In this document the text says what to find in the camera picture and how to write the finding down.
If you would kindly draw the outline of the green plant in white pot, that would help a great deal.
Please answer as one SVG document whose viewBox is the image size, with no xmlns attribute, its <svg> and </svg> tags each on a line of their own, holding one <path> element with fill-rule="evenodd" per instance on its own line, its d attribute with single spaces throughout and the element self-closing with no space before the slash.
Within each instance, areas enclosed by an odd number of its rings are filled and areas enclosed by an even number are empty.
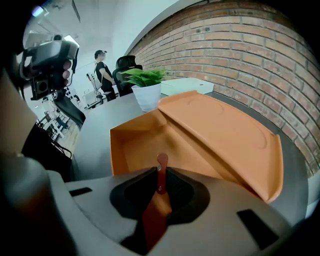
<svg viewBox="0 0 320 256">
<path fill-rule="evenodd" d="M 166 69 L 142 70 L 133 68 L 120 74 L 127 75 L 126 82 L 132 85 L 133 94 L 143 112 L 157 108 L 161 98 L 161 82 L 168 74 Z"/>
</svg>

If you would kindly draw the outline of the white flat box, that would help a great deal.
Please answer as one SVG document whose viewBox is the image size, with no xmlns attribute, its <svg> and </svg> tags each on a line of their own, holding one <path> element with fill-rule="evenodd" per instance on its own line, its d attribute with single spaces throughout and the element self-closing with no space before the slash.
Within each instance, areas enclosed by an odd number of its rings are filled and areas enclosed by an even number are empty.
<svg viewBox="0 0 320 256">
<path fill-rule="evenodd" d="M 172 96 L 189 91 L 208 94 L 214 90 L 215 84 L 198 78 L 177 78 L 161 82 L 161 94 Z"/>
</svg>

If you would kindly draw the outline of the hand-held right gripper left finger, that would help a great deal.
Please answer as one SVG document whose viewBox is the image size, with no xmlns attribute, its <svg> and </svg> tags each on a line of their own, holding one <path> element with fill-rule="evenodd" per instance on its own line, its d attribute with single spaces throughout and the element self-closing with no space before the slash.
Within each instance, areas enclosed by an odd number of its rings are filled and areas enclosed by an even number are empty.
<svg viewBox="0 0 320 256">
<path fill-rule="evenodd" d="M 147 252 L 142 215 L 157 185 L 157 169 L 63 182 L 48 173 L 53 199 L 76 252 Z"/>
</svg>

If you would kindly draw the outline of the orange plastic tray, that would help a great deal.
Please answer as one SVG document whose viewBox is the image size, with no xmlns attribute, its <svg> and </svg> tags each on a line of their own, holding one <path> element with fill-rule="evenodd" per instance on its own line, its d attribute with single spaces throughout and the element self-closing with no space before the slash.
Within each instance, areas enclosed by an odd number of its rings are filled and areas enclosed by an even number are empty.
<svg viewBox="0 0 320 256">
<path fill-rule="evenodd" d="M 168 166 L 243 186 L 267 203 L 283 189 L 281 139 L 243 111 L 196 91 L 162 98 L 157 108 L 110 130 L 112 174 Z"/>
</svg>

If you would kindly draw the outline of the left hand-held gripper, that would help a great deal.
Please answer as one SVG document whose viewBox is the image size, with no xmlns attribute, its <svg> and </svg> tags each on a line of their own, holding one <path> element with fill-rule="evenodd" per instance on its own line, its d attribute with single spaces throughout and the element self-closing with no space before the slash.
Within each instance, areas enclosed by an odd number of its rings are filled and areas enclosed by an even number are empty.
<svg viewBox="0 0 320 256">
<path fill-rule="evenodd" d="M 79 47 L 65 40 L 53 40 L 23 51 L 19 76 L 31 85 L 32 101 L 62 88 L 62 63 L 77 58 Z"/>
</svg>

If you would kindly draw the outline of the person's black shirt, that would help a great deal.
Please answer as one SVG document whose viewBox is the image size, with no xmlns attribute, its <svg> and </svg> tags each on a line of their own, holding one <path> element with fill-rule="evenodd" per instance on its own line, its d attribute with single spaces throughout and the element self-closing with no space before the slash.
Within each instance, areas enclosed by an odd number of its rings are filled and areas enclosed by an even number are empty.
<svg viewBox="0 0 320 256">
<path fill-rule="evenodd" d="M 38 161 L 46 170 L 58 172 L 64 182 L 71 181 L 71 159 L 53 145 L 49 135 L 37 124 L 29 133 L 22 154 Z"/>
</svg>

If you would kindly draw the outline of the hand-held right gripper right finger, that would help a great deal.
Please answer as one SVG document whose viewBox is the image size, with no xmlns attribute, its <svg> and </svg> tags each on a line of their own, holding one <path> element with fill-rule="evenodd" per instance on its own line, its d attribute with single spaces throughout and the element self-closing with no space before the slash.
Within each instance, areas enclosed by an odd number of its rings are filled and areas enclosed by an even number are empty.
<svg viewBox="0 0 320 256">
<path fill-rule="evenodd" d="M 262 255 L 238 216 L 245 210 L 252 210 L 278 238 L 290 231 L 280 213 L 239 184 L 183 169 L 176 171 L 203 184 L 210 202 L 193 222 L 170 225 L 149 256 Z"/>
</svg>

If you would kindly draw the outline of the person's left hand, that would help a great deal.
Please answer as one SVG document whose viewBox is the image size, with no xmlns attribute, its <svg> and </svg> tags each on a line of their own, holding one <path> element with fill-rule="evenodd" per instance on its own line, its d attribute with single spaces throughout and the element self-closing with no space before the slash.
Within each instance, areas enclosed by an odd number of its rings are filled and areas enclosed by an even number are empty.
<svg viewBox="0 0 320 256">
<path fill-rule="evenodd" d="M 72 61 L 71 60 L 66 60 L 62 66 L 63 68 L 63 85 L 66 87 L 69 84 L 69 77 L 71 75 L 70 69 L 72 67 Z"/>
</svg>

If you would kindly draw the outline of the black office chair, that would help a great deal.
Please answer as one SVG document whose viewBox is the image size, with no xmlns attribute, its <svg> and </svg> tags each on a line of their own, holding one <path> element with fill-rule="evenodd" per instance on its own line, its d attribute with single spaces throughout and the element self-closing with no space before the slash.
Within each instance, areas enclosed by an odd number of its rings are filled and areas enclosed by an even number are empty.
<svg viewBox="0 0 320 256">
<path fill-rule="evenodd" d="M 128 76 L 130 75 L 124 73 L 131 69 L 143 69 L 142 65 L 136 64 L 136 57 L 134 55 L 122 56 L 115 63 L 115 70 L 112 72 L 112 77 L 120 97 L 133 93 L 131 89 L 133 85 L 128 82 Z"/>
</svg>

